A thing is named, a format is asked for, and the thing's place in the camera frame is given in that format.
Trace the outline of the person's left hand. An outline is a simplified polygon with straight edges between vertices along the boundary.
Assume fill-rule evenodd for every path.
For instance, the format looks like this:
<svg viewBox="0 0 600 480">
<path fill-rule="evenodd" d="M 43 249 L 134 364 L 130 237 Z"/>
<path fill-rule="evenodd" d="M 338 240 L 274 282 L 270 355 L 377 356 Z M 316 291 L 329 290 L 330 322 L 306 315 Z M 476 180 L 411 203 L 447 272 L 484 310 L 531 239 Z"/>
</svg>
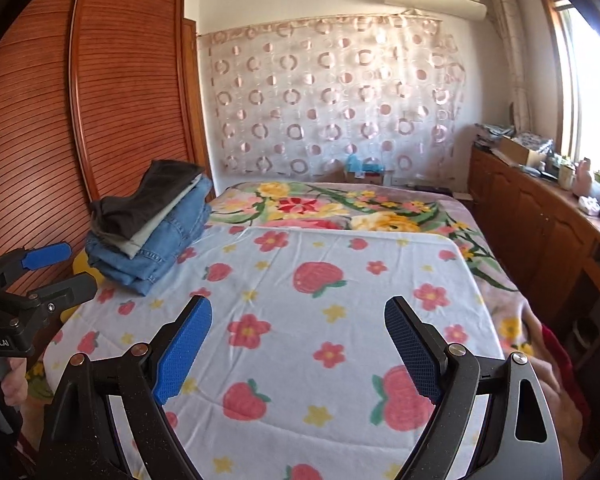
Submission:
<svg viewBox="0 0 600 480">
<path fill-rule="evenodd" d="M 27 360 L 23 358 L 8 358 L 9 372 L 2 380 L 2 391 L 5 403 L 19 408 L 28 396 L 26 379 Z"/>
</svg>

